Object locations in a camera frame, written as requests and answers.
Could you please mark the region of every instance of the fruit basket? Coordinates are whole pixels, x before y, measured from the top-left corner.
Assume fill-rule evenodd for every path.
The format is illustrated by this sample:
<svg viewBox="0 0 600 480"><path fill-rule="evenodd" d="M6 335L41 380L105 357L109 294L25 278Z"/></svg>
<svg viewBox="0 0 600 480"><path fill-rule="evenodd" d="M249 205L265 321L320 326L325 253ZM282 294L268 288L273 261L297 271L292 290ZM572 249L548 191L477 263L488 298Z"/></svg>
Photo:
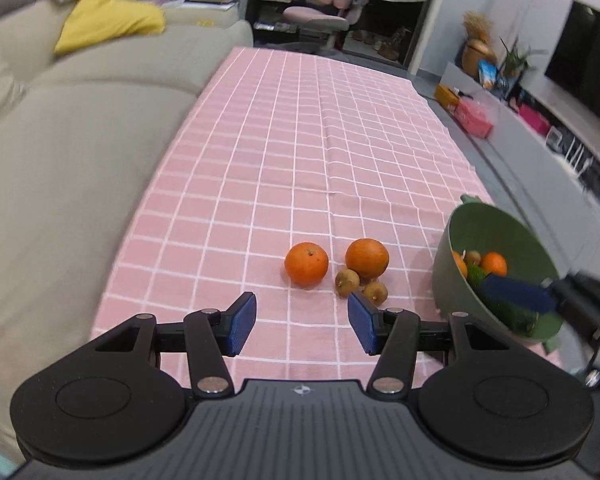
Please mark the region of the fruit basket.
<svg viewBox="0 0 600 480"><path fill-rule="evenodd" d="M538 239L513 216L468 195L462 196L462 202L446 224L433 263L436 305L445 315L461 310L509 332L469 286L453 251L475 250L482 254L496 251L507 261L508 276L534 285L545 278L558 278L558 272ZM561 325L562 318L557 314L544 314L538 317L527 337L516 337L529 344L546 342L557 334Z"/></svg>

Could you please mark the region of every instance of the brown vase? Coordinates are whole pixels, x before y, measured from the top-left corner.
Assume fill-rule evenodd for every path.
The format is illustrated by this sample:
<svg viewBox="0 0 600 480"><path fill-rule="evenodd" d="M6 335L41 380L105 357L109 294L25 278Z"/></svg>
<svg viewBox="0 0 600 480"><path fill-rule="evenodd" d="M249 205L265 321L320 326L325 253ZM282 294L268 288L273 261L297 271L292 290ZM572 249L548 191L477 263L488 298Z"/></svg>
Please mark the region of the brown vase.
<svg viewBox="0 0 600 480"><path fill-rule="evenodd" d="M478 62L484 59L491 64L496 64L496 55L493 49L481 40L469 40L462 52L462 70L473 78L478 78Z"/></svg>

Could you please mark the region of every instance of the checkered tablecloth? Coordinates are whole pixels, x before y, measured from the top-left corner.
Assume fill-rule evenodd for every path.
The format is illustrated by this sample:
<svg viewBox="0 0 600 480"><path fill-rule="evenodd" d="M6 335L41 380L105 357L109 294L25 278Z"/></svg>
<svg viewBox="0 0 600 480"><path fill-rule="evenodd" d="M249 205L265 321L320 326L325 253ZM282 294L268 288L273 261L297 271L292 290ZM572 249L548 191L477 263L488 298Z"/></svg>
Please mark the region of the checkered tablecloth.
<svg viewBox="0 0 600 480"><path fill-rule="evenodd" d="M390 252L384 306L437 319L431 266L462 193L484 187L408 80L321 57L235 49L155 173L120 248L94 326L98 335L139 312L180 321L253 291L258 319L244 377L359 378L375 359L360 347L346 301L333 292L351 241ZM320 244L320 285L290 285L289 248ZM188 384L186 358L162 368ZM414 384L438 364L418 359Z"/></svg>

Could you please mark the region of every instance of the orange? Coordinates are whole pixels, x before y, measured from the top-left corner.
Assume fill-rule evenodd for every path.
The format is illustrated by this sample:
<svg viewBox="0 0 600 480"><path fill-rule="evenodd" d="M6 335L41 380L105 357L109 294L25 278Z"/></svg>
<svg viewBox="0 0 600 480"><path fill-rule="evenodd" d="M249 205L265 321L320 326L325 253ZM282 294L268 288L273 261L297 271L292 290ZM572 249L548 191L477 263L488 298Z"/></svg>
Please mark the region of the orange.
<svg viewBox="0 0 600 480"><path fill-rule="evenodd" d="M389 266L389 251L378 240L360 238L349 246L344 262L361 279L372 280Z"/></svg>
<svg viewBox="0 0 600 480"><path fill-rule="evenodd" d="M291 247L285 270L292 282L307 286L319 283L329 269L329 257L320 245L302 242Z"/></svg>
<svg viewBox="0 0 600 480"><path fill-rule="evenodd" d="M456 261L456 265L460 270L460 274L462 274L466 278L466 263L462 259L462 256L460 256L460 254L456 253L455 251L451 252L454 254L454 260Z"/></svg>
<svg viewBox="0 0 600 480"><path fill-rule="evenodd" d="M507 261L504 259L502 254L486 253L482 257L480 266L482 267L482 270L484 270L484 272L486 272L487 274L493 272L498 276L507 275Z"/></svg>

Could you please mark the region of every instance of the television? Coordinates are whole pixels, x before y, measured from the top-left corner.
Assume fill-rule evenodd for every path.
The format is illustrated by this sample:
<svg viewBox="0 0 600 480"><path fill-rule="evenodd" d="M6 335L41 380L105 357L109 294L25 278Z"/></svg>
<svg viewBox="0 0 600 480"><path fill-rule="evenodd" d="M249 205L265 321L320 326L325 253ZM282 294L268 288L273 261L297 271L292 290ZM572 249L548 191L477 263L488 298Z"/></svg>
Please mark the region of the television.
<svg viewBox="0 0 600 480"><path fill-rule="evenodd" d="M600 118L600 11L574 0L545 75Z"/></svg>

